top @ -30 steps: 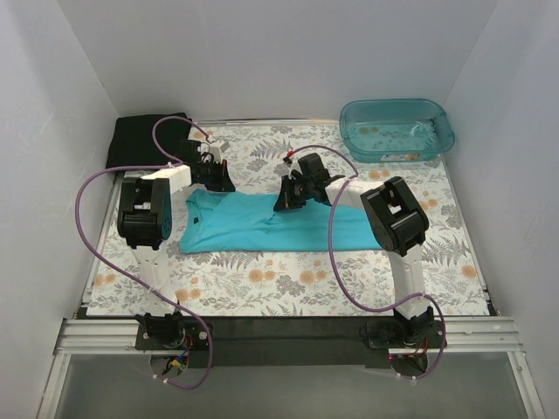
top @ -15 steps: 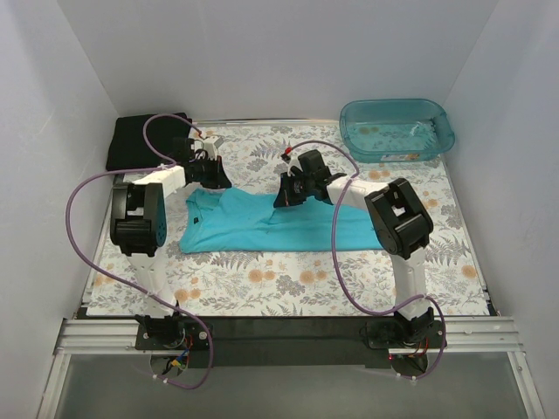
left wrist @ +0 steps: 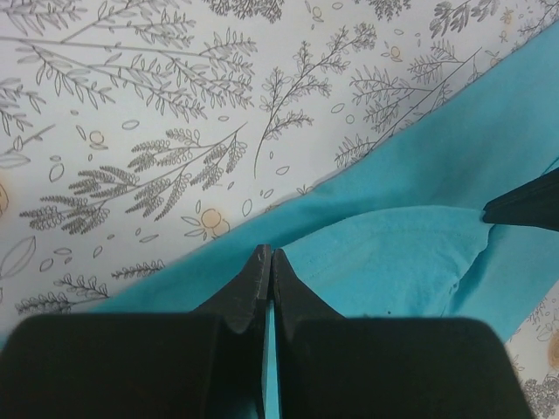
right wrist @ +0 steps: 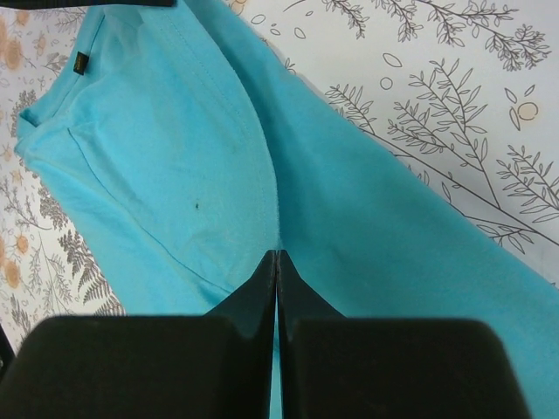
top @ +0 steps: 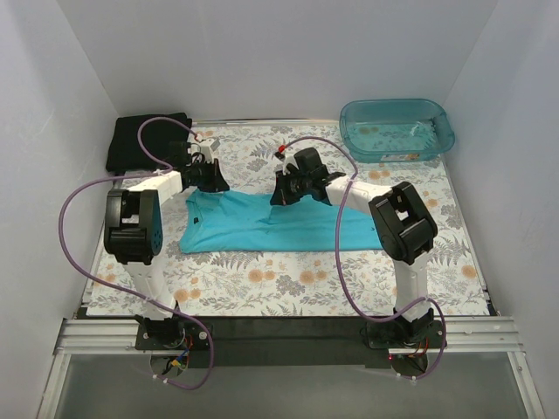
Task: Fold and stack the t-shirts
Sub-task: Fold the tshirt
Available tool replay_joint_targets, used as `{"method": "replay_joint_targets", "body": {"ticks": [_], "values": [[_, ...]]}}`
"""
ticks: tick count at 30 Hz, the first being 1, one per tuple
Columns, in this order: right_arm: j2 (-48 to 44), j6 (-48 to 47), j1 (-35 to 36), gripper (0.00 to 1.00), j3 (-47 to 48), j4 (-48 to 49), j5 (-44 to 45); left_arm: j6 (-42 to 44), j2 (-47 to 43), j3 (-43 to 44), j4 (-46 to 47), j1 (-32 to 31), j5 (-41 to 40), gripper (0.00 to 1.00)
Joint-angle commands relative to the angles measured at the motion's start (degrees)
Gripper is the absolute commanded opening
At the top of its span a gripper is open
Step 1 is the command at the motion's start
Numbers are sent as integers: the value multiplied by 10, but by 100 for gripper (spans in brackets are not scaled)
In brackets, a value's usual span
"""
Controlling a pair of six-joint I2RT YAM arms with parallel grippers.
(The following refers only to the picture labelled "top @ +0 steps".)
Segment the turquoise t-shirt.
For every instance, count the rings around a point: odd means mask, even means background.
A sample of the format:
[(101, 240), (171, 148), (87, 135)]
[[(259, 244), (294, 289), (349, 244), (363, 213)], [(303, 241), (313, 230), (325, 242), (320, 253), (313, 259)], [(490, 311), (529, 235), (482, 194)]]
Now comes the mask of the turquoise t-shirt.
[(270, 195), (233, 190), (216, 194), (195, 191), (186, 200), (188, 223), (179, 241), (181, 252), (335, 249), (336, 207), (310, 196), (289, 206), (272, 206), (270, 199)]

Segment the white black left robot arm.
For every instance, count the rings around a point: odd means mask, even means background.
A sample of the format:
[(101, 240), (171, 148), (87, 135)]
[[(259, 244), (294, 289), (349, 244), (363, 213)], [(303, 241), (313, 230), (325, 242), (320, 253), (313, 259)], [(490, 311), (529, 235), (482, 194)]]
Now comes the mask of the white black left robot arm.
[(161, 321), (155, 337), (168, 349), (180, 347), (186, 337), (184, 325), (163, 310), (176, 307), (176, 300), (155, 258), (165, 245), (161, 207), (185, 189), (217, 193), (230, 189), (215, 156), (219, 140), (203, 140), (195, 145), (171, 145), (174, 169), (156, 175), (130, 189), (111, 189), (107, 194), (104, 246), (123, 265), (136, 291), (144, 300), (140, 316)]

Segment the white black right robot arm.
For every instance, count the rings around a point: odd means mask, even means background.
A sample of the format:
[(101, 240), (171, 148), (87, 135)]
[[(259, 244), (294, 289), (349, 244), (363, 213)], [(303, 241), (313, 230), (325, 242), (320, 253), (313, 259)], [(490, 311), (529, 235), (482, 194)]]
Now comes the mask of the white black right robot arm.
[(388, 348), (428, 343), (435, 311), (428, 295), (426, 265), (438, 227), (416, 189), (408, 182), (384, 187), (331, 172), (315, 148), (293, 155), (286, 155), (285, 150), (281, 147), (275, 154), (283, 167), (275, 174), (270, 203), (287, 206), (311, 196), (340, 212), (352, 209), (368, 215), (382, 249), (392, 259), (397, 301), (390, 316), (366, 316), (370, 345)]

